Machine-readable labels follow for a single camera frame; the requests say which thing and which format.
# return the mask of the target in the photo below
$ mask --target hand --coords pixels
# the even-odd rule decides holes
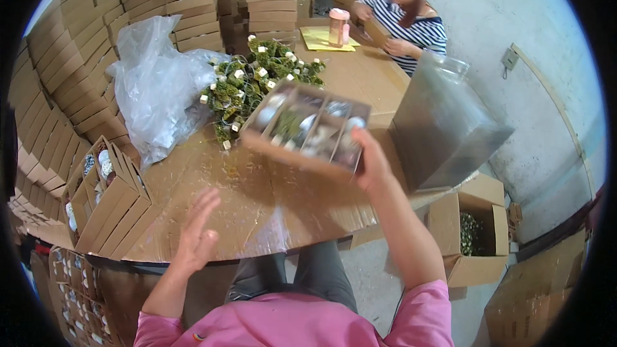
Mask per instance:
[[[362,3],[354,3],[353,10],[359,19],[368,20],[373,18],[373,9],[370,6]]]
[[[189,208],[188,220],[180,233],[178,252],[170,267],[190,276],[210,261],[219,234],[212,229],[204,231],[204,225],[220,203],[218,189],[206,188],[198,194]]]
[[[381,145],[367,130],[354,126],[351,137],[362,147],[362,157],[354,179],[367,193],[379,189],[392,175],[390,163]]]
[[[384,50],[395,57],[411,56],[413,47],[418,49],[416,45],[403,39],[388,39],[384,44]]]

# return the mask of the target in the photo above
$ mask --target pink water bottle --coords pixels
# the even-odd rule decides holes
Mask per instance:
[[[328,43],[332,47],[341,48],[349,42],[349,12],[340,8],[330,10],[330,33]]]

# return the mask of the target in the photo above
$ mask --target garland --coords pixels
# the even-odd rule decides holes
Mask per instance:
[[[230,62],[210,60],[217,81],[204,89],[201,102],[214,112],[214,129],[225,150],[231,148],[242,125],[281,79],[323,85],[317,76],[326,65],[315,58],[305,63],[291,49],[275,40],[249,36],[248,57],[234,55]]]

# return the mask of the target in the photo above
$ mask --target person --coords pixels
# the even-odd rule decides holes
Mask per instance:
[[[358,0],[351,11],[375,17],[392,35],[383,49],[411,77],[422,51],[445,55],[447,36],[441,18],[426,0]]]
[[[352,137],[363,148],[356,182],[380,217],[408,289],[388,336],[382,339],[358,315],[335,242],[302,248],[293,284],[285,281],[284,253],[241,260],[226,304],[183,330],[188,279],[208,263],[219,237],[203,229],[220,203],[216,189],[205,189],[189,208],[174,259],[139,313],[135,346],[453,346],[439,247],[412,211],[380,144],[359,127]]]

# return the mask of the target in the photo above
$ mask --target gray pants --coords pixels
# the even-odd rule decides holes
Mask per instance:
[[[285,254],[274,253],[242,259],[227,291],[225,303],[249,300],[265,293],[293,292],[340,303],[355,313],[358,309],[345,274],[336,241],[300,248],[294,283],[287,282]]]

